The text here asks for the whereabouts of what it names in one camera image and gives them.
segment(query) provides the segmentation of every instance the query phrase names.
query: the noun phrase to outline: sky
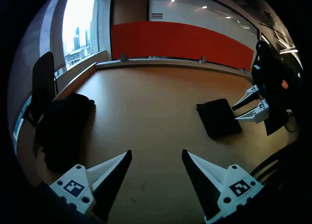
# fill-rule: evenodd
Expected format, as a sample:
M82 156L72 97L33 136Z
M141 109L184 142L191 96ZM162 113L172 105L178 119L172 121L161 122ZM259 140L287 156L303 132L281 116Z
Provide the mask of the sky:
M66 52L74 48L74 34L79 27L80 45L85 45L85 30L90 28L94 0L68 0L63 19L63 42L67 42Z

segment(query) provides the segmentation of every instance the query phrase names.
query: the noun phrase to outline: skyscraper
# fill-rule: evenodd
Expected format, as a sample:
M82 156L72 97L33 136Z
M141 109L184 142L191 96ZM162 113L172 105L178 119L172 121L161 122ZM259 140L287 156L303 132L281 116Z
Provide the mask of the skyscraper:
M74 49L76 50L79 48L80 48L79 28L76 28L74 36Z
M74 38L74 49L79 49L80 48L80 42L79 42L79 37Z
M79 37L79 28L76 28L76 30L75 30L75 37L78 35L78 37Z
M88 30L85 30L85 45L88 46Z

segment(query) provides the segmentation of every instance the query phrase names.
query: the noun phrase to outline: window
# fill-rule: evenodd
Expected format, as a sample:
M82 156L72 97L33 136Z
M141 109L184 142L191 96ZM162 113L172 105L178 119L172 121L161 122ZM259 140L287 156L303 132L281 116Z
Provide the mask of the window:
M67 0L63 19L63 52L67 70L99 51L99 0Z
M31 100L32 100L32 96L30 96L30 97L27 99L27 101L26 101L25 104L23 105L23 108L22 108L21 112L20 112L19 115L18 115L17 121L16 121L15 126L14 126L14 130L13 130L13 133L14 133L14 135L15 135L16 138L17 138L18 132L19 132L19 130L20 130L21 121L22 121L22 119L23 119L23 114L24 114L24 112L25 112L27 106L30 104Z

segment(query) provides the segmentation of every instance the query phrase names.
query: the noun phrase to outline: glass wall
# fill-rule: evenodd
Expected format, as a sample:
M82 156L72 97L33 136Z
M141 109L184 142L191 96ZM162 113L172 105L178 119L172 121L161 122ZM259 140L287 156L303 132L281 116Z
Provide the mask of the glass wall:
M68 0L63 19L63 52L67 70L99 51L99 0Z
M235 11L213 0L150 0L149 13L150 21L206 28L239 41L254 51L258 42L257 28Z

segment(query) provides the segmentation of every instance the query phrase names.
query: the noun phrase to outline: chair backrest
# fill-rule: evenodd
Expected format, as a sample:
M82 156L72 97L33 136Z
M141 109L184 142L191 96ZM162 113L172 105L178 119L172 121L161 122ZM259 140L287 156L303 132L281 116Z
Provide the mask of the chair backrest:
M30 111L35 123L39 121L44 110L54 98L54 57L52 52L47 52L38 59L32 70Z

